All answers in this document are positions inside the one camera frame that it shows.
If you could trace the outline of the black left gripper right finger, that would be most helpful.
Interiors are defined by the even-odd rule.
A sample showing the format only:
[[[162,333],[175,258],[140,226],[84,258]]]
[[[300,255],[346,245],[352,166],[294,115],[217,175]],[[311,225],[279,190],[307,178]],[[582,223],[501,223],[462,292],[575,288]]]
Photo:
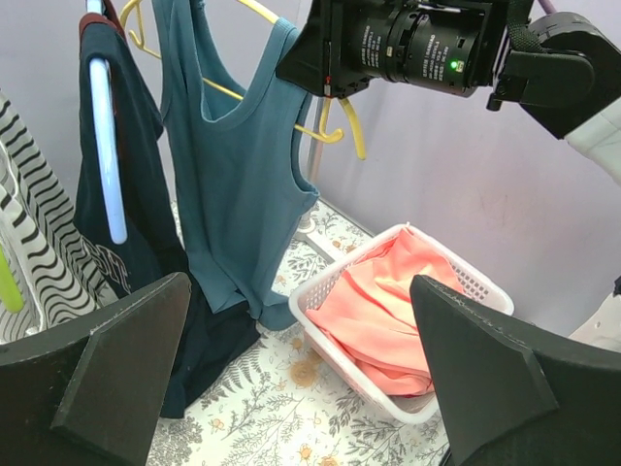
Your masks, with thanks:
[[[426,276],[410,286],[445,465],[617,465],[620,347],[567,338]]]

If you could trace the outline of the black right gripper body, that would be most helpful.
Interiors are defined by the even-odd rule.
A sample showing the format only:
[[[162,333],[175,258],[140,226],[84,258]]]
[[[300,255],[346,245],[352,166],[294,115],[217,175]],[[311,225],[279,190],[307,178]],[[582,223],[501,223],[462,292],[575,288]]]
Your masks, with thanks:
[[[319,76],[330,97],[373,79],[471,96],[491,85],[506,1],[315,1]]]

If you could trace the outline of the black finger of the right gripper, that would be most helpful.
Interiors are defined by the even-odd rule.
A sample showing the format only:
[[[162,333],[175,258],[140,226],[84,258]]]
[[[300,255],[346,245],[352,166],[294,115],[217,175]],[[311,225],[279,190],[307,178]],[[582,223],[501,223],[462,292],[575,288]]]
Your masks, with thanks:
[[[323,97],[324,41],[320,21],[309,21],[291,49],[278,63],[277,77],[293,83],[310,94]]]

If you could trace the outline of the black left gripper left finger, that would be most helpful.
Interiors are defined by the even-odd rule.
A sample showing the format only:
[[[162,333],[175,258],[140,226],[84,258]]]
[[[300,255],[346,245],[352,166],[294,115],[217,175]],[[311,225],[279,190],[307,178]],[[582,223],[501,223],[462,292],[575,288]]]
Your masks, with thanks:
[[[190,294],[171,274],[2,346],[2,464],[145,464]]]

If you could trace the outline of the blue tank top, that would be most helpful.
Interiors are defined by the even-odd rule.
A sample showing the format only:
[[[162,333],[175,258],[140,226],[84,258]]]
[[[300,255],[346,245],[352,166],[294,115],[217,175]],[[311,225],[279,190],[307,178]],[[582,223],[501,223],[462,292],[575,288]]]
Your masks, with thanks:
[[[224,66],[200,1],[152,5],[162,65],[161,114],[173,158],[190,269],[216,313],[247,303],[271,330],[294,322],[273,291],[279,264],[318,192],[299,162],[311,98],[276,69],[297,28],[273,26],[248,86]]]

